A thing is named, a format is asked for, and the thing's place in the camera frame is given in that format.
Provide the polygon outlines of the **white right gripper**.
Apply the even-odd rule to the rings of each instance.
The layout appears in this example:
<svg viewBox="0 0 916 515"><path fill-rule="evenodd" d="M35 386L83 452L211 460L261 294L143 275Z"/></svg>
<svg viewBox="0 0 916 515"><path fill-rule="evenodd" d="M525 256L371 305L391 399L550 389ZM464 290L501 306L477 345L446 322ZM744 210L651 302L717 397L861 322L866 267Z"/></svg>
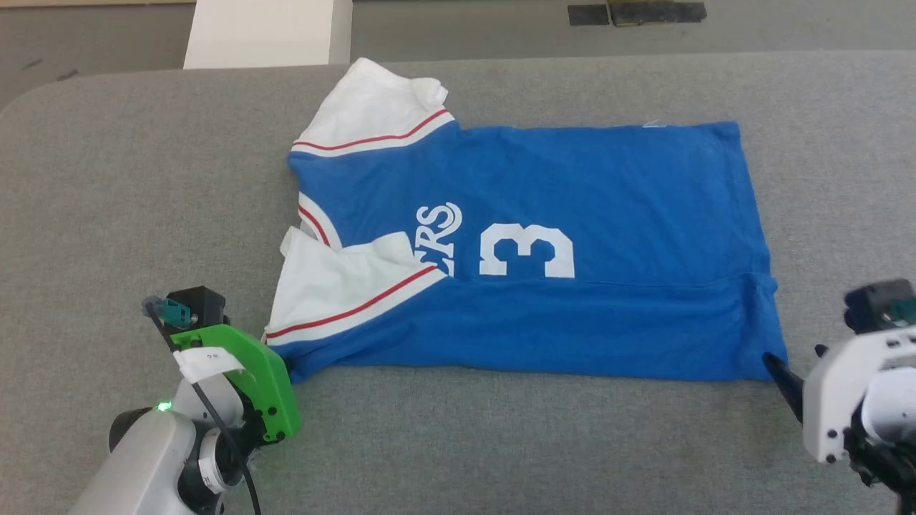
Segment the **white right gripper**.
<svg viewBox="0 0 916 515"><path fill-rule="evenodd" d="M916 360L916 326L858 335L832 346L805 382L777 355L762 355L766 371L804 427L805 449L820 463L841 457L843 431L854 426L856 413L868 443L897 443L916 428L916 366L889 366L909 359Z"/></svg>

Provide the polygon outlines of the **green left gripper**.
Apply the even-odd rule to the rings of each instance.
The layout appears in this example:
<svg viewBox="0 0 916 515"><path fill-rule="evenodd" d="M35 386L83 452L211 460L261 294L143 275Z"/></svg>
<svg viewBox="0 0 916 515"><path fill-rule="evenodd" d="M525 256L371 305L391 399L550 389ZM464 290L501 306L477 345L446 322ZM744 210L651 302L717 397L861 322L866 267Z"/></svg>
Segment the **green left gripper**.
<svg viewBox="0 0 916 515"><path fill-rule="evenodd" d="M302 418L279 355L254 336L231 325L213 325L171 336L176 350L225 348L236 355L251 355L245 371L233 371L190 384L183 378L180 394L189 397L197 386L230 428L245 426L262 446L294 437Z"/></svg>

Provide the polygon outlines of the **blue and white sports jersey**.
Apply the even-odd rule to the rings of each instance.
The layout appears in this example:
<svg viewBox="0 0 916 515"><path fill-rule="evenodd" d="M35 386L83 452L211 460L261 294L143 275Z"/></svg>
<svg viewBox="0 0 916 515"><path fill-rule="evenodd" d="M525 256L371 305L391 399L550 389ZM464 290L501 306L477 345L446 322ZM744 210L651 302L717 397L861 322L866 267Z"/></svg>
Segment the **blue and white sports jersey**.
<svg viewBox="0 0 916 515"><path fill-rule="evenodd" d="M292 144L262 340L329 366L768 381L785 358L739 126L463 128L354 62Z"/></svg>

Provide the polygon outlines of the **white paper label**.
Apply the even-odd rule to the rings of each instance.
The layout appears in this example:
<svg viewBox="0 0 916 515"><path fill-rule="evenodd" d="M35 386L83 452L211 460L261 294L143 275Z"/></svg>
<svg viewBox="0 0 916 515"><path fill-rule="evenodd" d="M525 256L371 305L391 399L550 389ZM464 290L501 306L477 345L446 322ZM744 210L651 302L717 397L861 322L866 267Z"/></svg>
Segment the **white paper label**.
<svg viewBox="0 0 916 515"><path fill-rule="evenodd" d="M171 354L180 374L190 384L200 383L233 371L245 371L253 362L251 355L236 355L225 348L188 348Z"/></svg>

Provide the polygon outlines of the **white box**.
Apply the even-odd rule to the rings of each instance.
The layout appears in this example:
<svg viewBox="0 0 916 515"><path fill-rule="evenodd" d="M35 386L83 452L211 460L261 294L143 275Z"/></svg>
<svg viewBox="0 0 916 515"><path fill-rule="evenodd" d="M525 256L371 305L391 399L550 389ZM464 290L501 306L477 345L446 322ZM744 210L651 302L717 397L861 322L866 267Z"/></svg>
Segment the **white box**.
<svg viewBox="0 0 916 515"><path fill-rule="evenodd" d="M196 0L184 69L349 63L353 0Z"/></svg>

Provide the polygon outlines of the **large black floor mat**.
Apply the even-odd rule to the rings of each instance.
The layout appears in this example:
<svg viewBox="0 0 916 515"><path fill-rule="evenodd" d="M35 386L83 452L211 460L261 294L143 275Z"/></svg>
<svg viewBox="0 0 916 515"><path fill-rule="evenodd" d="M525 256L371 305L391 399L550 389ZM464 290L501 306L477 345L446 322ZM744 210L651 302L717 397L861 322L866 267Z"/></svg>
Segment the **large black floor mat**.
<svg viewBox="0 0 916 515"><path fill-rule="evenodd" d="M708 16L703 2L680 0L606 0L617 27L701 23Z"/></svg>

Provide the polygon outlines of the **small black floor mat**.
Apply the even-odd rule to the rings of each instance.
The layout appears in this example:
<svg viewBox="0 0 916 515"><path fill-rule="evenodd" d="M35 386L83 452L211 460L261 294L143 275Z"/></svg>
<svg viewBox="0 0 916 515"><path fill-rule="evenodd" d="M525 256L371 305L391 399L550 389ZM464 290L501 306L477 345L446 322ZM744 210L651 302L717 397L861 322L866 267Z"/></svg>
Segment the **small black floor mat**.
<svg viewBox="0 0 916 515"><path fill-rule="evenodd" d="M568 4L570 26L609 26L610 14L606 4Z"/></svg>

